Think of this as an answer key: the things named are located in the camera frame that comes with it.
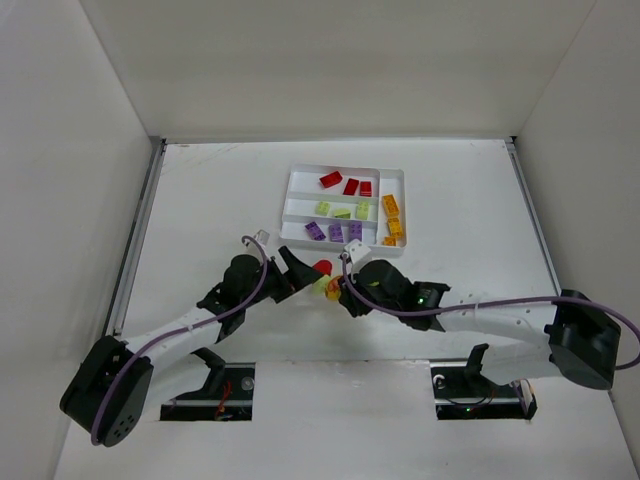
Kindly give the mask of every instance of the white wall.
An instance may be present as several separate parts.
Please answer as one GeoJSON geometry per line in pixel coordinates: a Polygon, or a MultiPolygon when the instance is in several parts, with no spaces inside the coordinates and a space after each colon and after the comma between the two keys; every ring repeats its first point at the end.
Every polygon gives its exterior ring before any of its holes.
{"type": "Polygon", "coordinates": [[[153,135],[520,131],[593,0],[82,0],[153,135]]]}
{"type": "Polygon", "coordinates": [[[150,144],[77,0],[0,0],[0,476],[52,475],[150,144]]]}
{"type": "MultiPolygon", "coordinates": [[[[640,322],[640,2],[599,0],[517,148],[562,285],[640,322]]],[[[638,345],[623,332],[620,360],[638,345]]],[[[640,370],[614,398],[640,462],[640,370]]]]}

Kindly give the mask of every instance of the wire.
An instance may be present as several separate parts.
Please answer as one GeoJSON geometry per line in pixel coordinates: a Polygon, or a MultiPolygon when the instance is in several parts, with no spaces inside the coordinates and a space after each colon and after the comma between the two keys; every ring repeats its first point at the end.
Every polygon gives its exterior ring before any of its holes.
{"type": "MultiPolygon", "coordinates": [[[[474,310],[476,308],[491,308],[491,307],[504,307],[506,305],[522,305],[527,303],[563,303],[568,305],[580,305],[582,307],[591,307],[596,310],[600,310],[612,317],[616,318],[618,321],[624,323],[629,330],[635,335],[636,339],[640,343],[640,329],[635,326],[635,324],[629,320],[627,317],[622,315],[621,313],[615,311],[614,309],[607,307],[601,303],[592,302],[591,300],[584,300],[582,298],[572,298],[572,297],[559,297],[559,296],[544,296],[544,297],[521,297],[521,298],[510,298],[507,300],[493,300],[490,302],[480,302],[480,303],[464,303],[461,305],[453,305],[451,307],[442,307],[442,308],[433,308],[430,310],[420,310],[414,312],[403,312],[402,310],[391,310],[385,308],[381,305],[377,305],[372,301],[368,300],[364,297],[360,292],[356,290],[356,287],[353,285],[351,280],[349,279],[349,275],[347,274],[347,253],[343,253],[340,258],[342,259],[342,276],[344,277],[344,283],[352,293],[354,297],[364,303],[366,306],[373,308],[374,310],[378,310],[383,313],[387,313],[389,315],[393,315],[395,317],[424,317],[425,315],[441,315],[443,313],[450,312],[459,312],[462,310],[474,310]]],[[[616,370],[626,370],[628,368],[635,367],[640,364],[640,351],[636,355],[636,358],[631,360],[628,363],[624,363],[622,365],[617,365],[616,370]]]]}
{"type": "Polygon", "coordinates": [[[533,385],[531,385],[531,382],[530,382],[528,379],[526,379],[526,378],[524,379],[524,381],[525,381],[525,382],[527,382],[527,386],[529,387],[529,391],[531,392],[531,395],[535,395],[535,394],[536,394],[536,392],[535,392],[535,390],[533,389],[533,385]]]}
{"type": "Polygon", "coordinates": [[[491,391],[491,396],[490,397],[484,397],[482,399],[480,399],[477,402],[474,403],[460,403],[460,402],[454,402],[453,400],[451,400],[450,398],[445,398],[442,397],[443,400],[446,400],[447,402],[450,402],[452,405],[456,406],[456,407],[462,407],[462,408],[471,408],[472,410],[477,410],[478,408],[483,408],[486,407],[487,405],[490,405],[491,402],[493,402],[493,399],[496,397],[496,391],[492,390],[491,391]]]}
{"type": "Polygon", "coordinates": [[[224,402],[227,401],[229,395],[231,395],[231,381],[227,380],[227,384],[222,388],[222,398],[220,399],[220,403],[218,404],[218,409],[213,415],[214,420],[218,420],[218,416],[224,411],[224,402]]]}
{"type": "Polygon", "coordinates": [[[529,409],[527,408],[527,402],[524,401],[524,396],[520,393],[520,390],[518,390],[518,385],[516,384],[516,382],[511,382],[509,385],[511,385],[513,391],[516,392],[516,396],[518,397],[518,401],[520,402],[520,408],[522,408],[522,413],[526,415],[529,409]]]}
{"type": "Polygon", "coordinates": [[[171,399],[171,406],[167,409],[166,412],[164,412],[165,415],[168,415],[169,413],[173,412],[173,410],[178,406],[178,400],[176,400],[175,398],[171,399]]]}
{"type": "Polygon", "coordinates": [[[190,325],[188,327],[176,328],[175,330],[170,330],[168,332],[165,332],[162,335],[157,336],[153,340],[149,340],[149,342],[147,342],[137,352],[135,352],[131,356],[131,358],[129,360],[127,360],[127,362],[120,369],[118,374],[115,376],[115,378],[113,379],[113,382],[111,383],[111,385],[109,385],[109,388],[107,389],[107,393],[105,393],[104,397],[102,398],[102,401],[100,402],[100,406],[98,407],[98,411],[96,412],[96,416],[93,419],[93,424],[91,425],[91,443],[93,445],[99,445],[100,444],[100,442],[98,441],[98,430],[100,429],[100,424],[102,423],[102,419],[104,417],[104,412],[106,411],[107,406],[109,405],[109,402],[113,398],[113,395],[115,394],[115,391],[118,388],[118,385],[120,384],[120,382],[122,381],[124,376],[127,374],[129,369],[136,362],[136,360],[138,360],[140,357],[142,357],[142,355],[144,355],[147,352],[147,350],[151,349],[152,347],[156,346],[157,344],[159,344],[163,340],[166,340],[167,338],[175,337],[176,335],[180,335],[182,333],[189,332],[189,331],[194,330],[196,328],[204,327],[204,326],[209,325],[210,323],[213,323],[213,322],[219,322],[219,321],[221,321],[221,320],[223,320],[223,319],[225,319],[227,317],[235,315],[237,312],[239,312],[239,311],[243,310],[244,308],[246,308],[251,303],[251,301],[255,298],[255,296],[258,294],[258,292],[262,288],[262,285],[264,285],[265,278],[267,278],[267,269],[268,269],[268,261],[269,261],[269,259],[267,258],[267,254],[264,251],[264,249],[262,248],[262,245],[260,245],[260,243],[258,243],[258,241],[255,240],[253,237],[249,237],[248,235],[245,235],[245,236],[242,237],[241,240],[242,240],[243,243],[244,242],[253,243],[256,246],[256,248],[258,249],[258,251],[260,252],[260,256],[262,257],[262,275],[260,276],[260,280],[258,281],[258,284],[256,285],[256,288],[253,290],[253,292],[251,292],[249,294],[249,296],[247,298],[244,299],[244,301],[242,303],[240,303],[237,306],[233,307],[231,310],[227,310],[226,312],[223,312],[218,316],[215,316],[215,317],[212,317],[212,318],[209,318],[209,319],[206,319],[206,320],[201,320],[201,321],[199,321],[197,323],[194,323],[193,325],[190,325]]]}
{"type": "Polygon", "coordinates": [[[460,402],[454,402],[450,398],[442,397],[443,400],[446,400],[451,405],[455,405],[456,407],[477,407],[478,405],[482,405],[483,402],[485,400],[487,400],[488,398],[489,397],[484,397],[484,398],[481,398],[480,400],[478,400],[477,402],[473,402],[473,403],[460,403],[460,402]]]}

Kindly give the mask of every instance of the lime green lego brick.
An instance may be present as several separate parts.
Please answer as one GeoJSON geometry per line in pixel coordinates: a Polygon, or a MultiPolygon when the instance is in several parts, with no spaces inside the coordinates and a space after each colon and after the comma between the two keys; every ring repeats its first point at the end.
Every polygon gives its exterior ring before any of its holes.
{"type": "Polygon", "coordinates": [[[351,212],[348,208],[336,208],[333,211],[333,216],[336,218],[351,218],[351,212]]]}
{"type": "Polygon", "coordinates": [[[316,205],[316,214],[326,217],[329,213],[329,208],[331,208],[329,202],[318,202],[318,205],[316,205]]]}
{"type": "Polygon", "coordinates": [[[316,295],[322,295],[327,289],[327,285],[329,285],[329,282],[331,282],[331,277],[329,275],[325,275],[313,284],[311,291],[316,295]]]}
{"type": "Polygon", "coordinates": [[[360,202],[356,207],[356,218],[358,220],[369,219],[369,204],[367,202],[360,202]]]}

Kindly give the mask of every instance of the purple lego brick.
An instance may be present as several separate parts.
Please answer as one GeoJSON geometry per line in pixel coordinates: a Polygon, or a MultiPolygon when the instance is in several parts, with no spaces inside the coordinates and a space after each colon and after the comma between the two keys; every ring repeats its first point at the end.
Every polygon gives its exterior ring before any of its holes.
{"type": "Polygon", "coordinates": [[[362,222],[351,222],[349,224],[349,240],[362,241],[362,222]]]}
{"type": "Polygon", "coordinates": [[[342,227],[339,223],[335,225],[329,225],[329,238],[332,242],[344,243],[344,237],[342,236],[342,227]]]}
{"type": "Polygon", "coordinates": [[[309,232],[309,235],[311,235],[311,238],[314,240],[321,241],[327,238],[316,222],[308,223],[304,228],[307,229],[307,232],[309,232]]]}

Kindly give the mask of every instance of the white tray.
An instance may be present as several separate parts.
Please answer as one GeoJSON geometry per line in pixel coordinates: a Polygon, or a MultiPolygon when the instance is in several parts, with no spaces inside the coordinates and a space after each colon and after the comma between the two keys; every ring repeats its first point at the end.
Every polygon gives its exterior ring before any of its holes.
{"type": "Polygon", "coordinates": [[[280,238],[286,245],[292,247],[313,248],[318,250],[340,251],[349,242],[349,223],[355,218],[358,202],[369,202],[369,219],[362,221],[362,241],[378,255],[401,255],[407,244],[406,203],[404,195],[404,172],[402,170],[347,168],[325,165],[294,165],[291,168],[287,195],[282,211],[282,230],[280,238]],[[320,177],[331,172],[339,171],[342,182],[333,187],[324,188],[320,177]],[[358,195],[343,195],[344,187],[349,178],[360,181],[370,181],[371,197],[358,195]],[[393,194],[400,208],[400,221],[404,229],[404,238],[397,240],[397,246],[382,245],[384,237],[390,236],[387,227],[387,215],[382,207],[382,196],[393,194]],[[316,205],[320,201],[329,202],[331,210],[324,217],[315,213],[316,205]],[[348,208],[351,219],[334,218],[332,212],[337,208],[348,208]],[[305,225],[316,222],[326,240],[315,241],[309,237],[305,225]],[[342,236],[345,243],[332,242],[329,239],[329,225],[342,225],[342,236]]]}

